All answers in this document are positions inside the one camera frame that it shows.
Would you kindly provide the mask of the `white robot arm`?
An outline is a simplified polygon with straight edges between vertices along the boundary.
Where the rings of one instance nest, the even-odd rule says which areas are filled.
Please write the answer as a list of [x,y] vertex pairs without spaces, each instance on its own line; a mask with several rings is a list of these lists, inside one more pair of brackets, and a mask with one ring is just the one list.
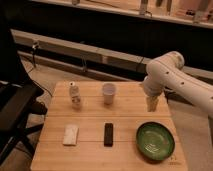
[[177,51],[150,60],[143,89],[148,97],[158,97],[168,87],[213,118],[213,86],[182,71],[184,57]]

